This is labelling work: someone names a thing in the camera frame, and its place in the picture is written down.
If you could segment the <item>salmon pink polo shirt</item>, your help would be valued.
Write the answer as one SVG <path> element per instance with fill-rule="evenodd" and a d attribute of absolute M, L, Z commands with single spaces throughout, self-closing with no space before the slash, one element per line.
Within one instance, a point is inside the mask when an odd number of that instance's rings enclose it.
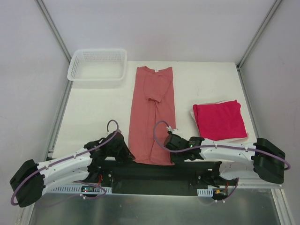
<path fill-rule="evenodd" d="M 170 153 L 159 146 L 168 136 L 163 120 L 176 127 L 173 69 L 138 67 L 128 134 L 128 147 L 135 162 L 172 165 Z"/>

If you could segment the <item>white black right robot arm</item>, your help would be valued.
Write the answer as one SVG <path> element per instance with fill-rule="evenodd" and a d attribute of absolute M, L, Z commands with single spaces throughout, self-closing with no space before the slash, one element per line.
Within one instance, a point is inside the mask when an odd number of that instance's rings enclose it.
<path fill-rule="evenodd" d="M 222 185 L 235 178 L 260 178 L 269 183 L 282 184 L 288 169 L 285 153 L 264 138 L 255 143 L 213 141 L 202 137 L 189 140 L 170 134 L 164 146 L 171 151 L 174 164 L 186 160 L 218 159 L 219 169 L 211 173 L 211 180 Z"/>

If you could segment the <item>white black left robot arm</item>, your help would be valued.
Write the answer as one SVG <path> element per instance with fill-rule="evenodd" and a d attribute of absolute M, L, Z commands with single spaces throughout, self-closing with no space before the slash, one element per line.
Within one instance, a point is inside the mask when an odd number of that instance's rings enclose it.
<path fill-rule="evenodd" d="M 99 181 L 100 168 L 107 157 L 121 164 L 135 159 L 123 140 L 101 138 L 65 157 L 39 163 L 27 160 L 9 182 L 13 190 L 11 204 L 24 208 L 60 185 L 76 181 L 95 183 Z"/>

